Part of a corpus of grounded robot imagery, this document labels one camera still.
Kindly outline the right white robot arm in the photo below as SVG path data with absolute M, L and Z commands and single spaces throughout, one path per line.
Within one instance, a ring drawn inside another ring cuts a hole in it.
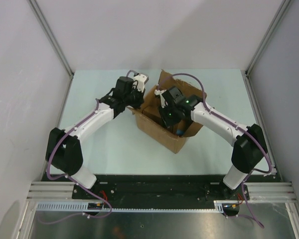
M 186 97 L 177 87 L 155 90 L 160 99 L 158 111 L 164 126 L 171 127 L 182 120 L 201 124 L 221 136 L 232 147 L 232 165 L 219 184 L 219 194 L 226 200 L 238 194 L 238 187 L 267 158 L 268 149 L 262 128 L 246 126 L 219 113 L 197 95 Z

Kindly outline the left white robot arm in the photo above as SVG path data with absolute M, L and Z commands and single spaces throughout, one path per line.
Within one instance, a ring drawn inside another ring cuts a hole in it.
M 104 124 L 110 122 L 127 107 L 138 109 L 144 103 L 147 75 L 134 73 L 133 77 L 121 76 L 115 87 L 96 100 L 96 107 L 79 122 L 65 129 L 54 128 L 49 134 L 45 160 L 63 176 L 83 186 L 89 199 L 99 196 L 97 177 L 83 164 L 81 144 Z

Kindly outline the blue object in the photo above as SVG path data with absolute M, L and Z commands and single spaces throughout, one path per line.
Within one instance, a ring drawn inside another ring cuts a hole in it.
M 183 136 L 185 134 L 185 130 L 184 129 L 177 129 L 176 134 L 178 136 Z

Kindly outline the brown cardboard express box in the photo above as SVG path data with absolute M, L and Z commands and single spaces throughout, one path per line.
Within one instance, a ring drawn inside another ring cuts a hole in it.
M 157 85 L 146 94 L 141 108 L 130 110 L 141 131 L 177 154 L 202 128 L 201 124 L 191 120 L 190 112 L 186 110 L 193 109 L 194 104 L 207 94 L 175 76 L 179 74 L 162 70 Z

